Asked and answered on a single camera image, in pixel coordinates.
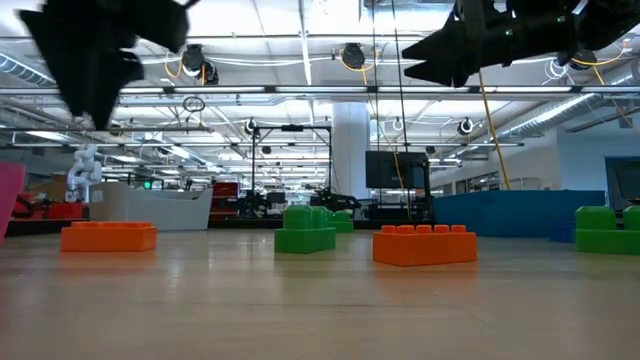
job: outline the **white robot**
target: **white robot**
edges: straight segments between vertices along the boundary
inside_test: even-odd
[[[102,166],[94,160],[97,151],[95,145],[83,145],[73,154],[75,162],[67,174],[66,202],[88,202],[89,186],[102,180]]]

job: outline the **black robotic arm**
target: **black robotic arm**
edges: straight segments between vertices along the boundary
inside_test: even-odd
[[[640,22],[640,0],[458,0],[444,27],[402,52],[424,63],[405,75],[445,86],[464,86],[482,67],[546,53],[568,62],[581,49],[608,46]]]

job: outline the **orange toy brick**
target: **orange toy brick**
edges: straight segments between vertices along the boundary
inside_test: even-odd
[[[150,222],[74,222],[62,229],[60,251],[145,251],[156,248],[157,235]]]
[[[478,259],[476,234],[464,225],[383,226],[373,234],[373,260],[396,266],[472,262]]]

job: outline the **monitor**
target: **monitor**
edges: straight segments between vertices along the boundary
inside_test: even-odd
[[[267,200],[272,204],[286,204],[285,193],[283,192],[270,192],[267,193]]]
[[[425,188],[425,174],[422,163],[429,164],[429,157],[425,153],[399,152],[396,153],[398,168],[402,177],[402,186],[398,179],[398,170],[391,151],[367,151],[366,153],[366,183],[370,189],[411,189]]]

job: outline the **red machine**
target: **red machine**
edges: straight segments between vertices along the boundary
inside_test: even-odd
[[[18,195],[13,207],[15,220],[77,220],[83,219],[85,206],[81,203],[34,201],[29,193]]]
[[[211,199],[210,219],[225,219],[238,216],[238,195],[240,184],[238,183],[215,183],[213,188],[213,198]]]

